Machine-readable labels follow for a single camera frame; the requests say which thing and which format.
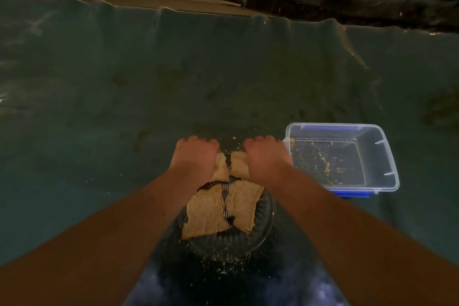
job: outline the metal fork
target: metal fork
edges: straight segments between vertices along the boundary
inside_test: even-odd
[[[222,184],[222,197],[223,197],[223,200],[226,198],[226,196],[228,195],[228,191],[230,189],[230,186],[228,183],[223,183]],[[226,210],[226,206],[225,204],[223,204],[223,218],[224,219],[228,219],[230,216],[228,215],[228,211]]]

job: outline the flatbread piece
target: flatbread piece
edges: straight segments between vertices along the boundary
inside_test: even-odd
[[[224,153],[218,153],[215,159],[215,172],[212,175],[210,181],[230,181],[230,175],[228,173],[228,165],[226,164],[226,157]]]
[[[183,226],[182,239],[212,235],[230,228],[223,218],[222,185],[199,190],[186,205],[188,222]]]
[[[233,151],[231,153],[231,169],[229,170],[229,175],[244,180],[250,180],[246,153],[242,151]]]
[[[263,190],[263,186],[246,180],[237,180],[229,186],[226,210],[235,217],[233,225],[247,234],[254,226],[255,209]]]

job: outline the plastic container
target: plastic container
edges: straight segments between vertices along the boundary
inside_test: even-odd
[[[400,186],[391,148],[377,125],[292,123],[285,146],[293,165],[342,197]]]

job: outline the hand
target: hand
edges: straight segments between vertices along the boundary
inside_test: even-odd
[[[273,136],[256,137],[244,142],[247,152],[250,178],[265,187],[273,186],[279,178],[280,170],[292,166],[290,154],[281,140]]]
[[[188,140],[182,138],[175,146],[169,169],[183,167],[192,173],[199,186],[204,185],[212,178],[219,146],[216,139],[206,141],[197,136],[191,136]]]

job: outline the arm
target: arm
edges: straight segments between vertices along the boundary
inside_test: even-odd
[[[4,305],[120,305],[166,228],[213,174],[219,143],[178,141],[169,170],[0,268]]]
[[[352,305],[452,305],[459,268],[292,166],[282,141],[249,139],[250,177],[307,234]]]

